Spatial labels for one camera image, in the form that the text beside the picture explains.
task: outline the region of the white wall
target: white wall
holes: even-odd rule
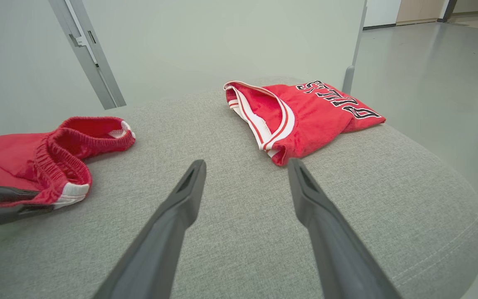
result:
[[[342,87],[364,7],[364,0],[83,2],[128,105],[264,76]]]
[[[368,0],[364,27],[395,24],[402,0]]]
[[[0,0],[0,135],[103,110],[47,0]]]
[[[478,0],[458,0],[453,13],[478,11]]]

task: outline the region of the ottoman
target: ottoman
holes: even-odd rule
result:
[[[125,119],[137,141],[86,161],[87,199],[0,226],[0,299],[91,297],[195,159],[207,163],[205,190],[171,297],[322,298],[286,168],[257,149],[220,86],[174,93],[103,113]],[[388,121],[340,135],[303,161],[404,298],[454,299],[470,287],[478,197],[443,161]]]

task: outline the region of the red fabric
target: red fabric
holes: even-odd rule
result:
[[[287,164],[291,157],[301,158],[313,153],[341,133],[366,129],[386,121],[361,101],[320,81],[296,86],[273,85],[259,89],[231,81],[225,88],[228,86],[233,86],[243,93],[252,112],[265,121],[272,134],[278,130],[282,118],[285,119],[283,113],[287,111],[282,111],[275,97],[262,89],[273,93],[290,107],[291,111],[288,113],[294,114],[294,123],[285,125],[293,125],[292,132],[271,146],[272,150],[279,151],[272,157],[272,161],[279,166]],[[226,100],[237,100],[233,89],[226,89]],[[233,102],[229,105],[231,108],[240,109],[239,105]],[[259,134],[256,132],[257,127],[253,130],[254,134]]]
[[[40,191],[31,201],[2,206],[52,204],[68,182],[91,186],[91,173],[82,159],[125,151],[135,142],[131,131],[117,139],[108,135],[122,130],[122,121],[73,117],[49,133],[0,136],[0,186]]]

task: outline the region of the gray fabric seat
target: gray fabric seat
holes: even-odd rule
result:
[[[0,226],[0,298],[91,297],[195,159],[207,162],[207,180],[171,297],[322,297],[286,168],[257,150],[219,87],[106,114],[131,125],[135,145],[87,161],[93,187],[82,203]],[[459,298],[469,288],[478,197],[440,159],[378,125],[303,161],[405,298]]]

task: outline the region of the white stripe trim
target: white stripe trim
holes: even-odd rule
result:
[[[62,208],[63,206],[68,206],[70,204],[74,204],[80,202],[82,199],[86,197],[86,194],[90,190],[90,185],[76,185],[72,182],[67,182],[62,190],[62,194],[57,199],[53,205],[54,208]]]
[[[269,155],[269,157],[274,157],[274,155],[276,155],[277,153],[279,153],[279,150],[273,150],[271,149],[270,151],[267,152],[267,155]]]
[[[265,93],[266,95],[269,95],[269,96],[275,98],[278,101],[278,104],[281,108],[281,123],[280,123],[278,129],[273,134],[270,134],[270,136],[268,138],[265,138],[263,133],[261,133],[261,128],[258,127],[258,121],[254,121],[254,119],[259,118],[259,119],[262,120],[262,124],[260,124],[260,126],[267,127],[266,122],[264,121],[264,119],[262,119],[261,117],[259,117],[258,115],[254,114],[252,112],[252,110],[250,109],[250,104],[248,103],[248,100],[246,99],[246,97],[243,95],[243,93],[241,93],[233,85],[231,85],[232,83],[236,83],[236,84],[239,84],[239,85],[243,85],[244,87],[255,89],[257,91],[260,91],[262,93]],[[260,134],[262,134],[262,138],[263,138],[263,143],[262,144],[259,142],[258,136],[256,136],[256,140],[258,141],[258,145],[259,145],[260,150],[271,150],[273,145],[275,144],[275,142],[277,142],[279,140],[282,140],[283,138],[289,136],[289,134],[292,132],[292,130],[294,128],[294,123],[295,123],[294,112],[290,109],[290,107],[284,101],[282,101],[274,93],[272,93],[272,92],[270,92],[267,89],[264,89],[262,87],[249,85],[249,84],[241,82],[241,81],[228,81],[226,84],[224,84],[223,88],[224,88],[224,90],[233,89],[235,91],[235,94],[236,94],[237,98],[240,99],[240,101],[239,101],[239,113],[240,113],[241,118],[243,118],[244,120],[247,120],[247,118],[244,115],[242,115],[243,111],[241,110],[241,104],[243,103],[245,107],[248,107],[248,110],[245,109],[246,114],[248,115],[248,117],[250,119],[252,119],[252,121],[254,122],[256,127],[258,127],[258,130],[260,131]],[[254,135],[257,135],[256,130],[254,129],[254,127],[252,127],[252,125],[250,123],[249,123],[249,125],[250,125],[250,128],[252,129],[252,132],[254,132]]]
[[[136,134],[130,129],[129,124],[126,121],[121,121],[121,129],[119,130],[113,130],[108,135],[112,136],[115,139],[122,138],[127,134],[127,132],[130,131],[134,139],[136,138]]]
[[[232,109],[235,111],[235,113],[237,113],[237,115],[239,115],[244,121],[248,123],[248,121],[243,117],[243,114],[239,111],[239,105],[233,106]]]

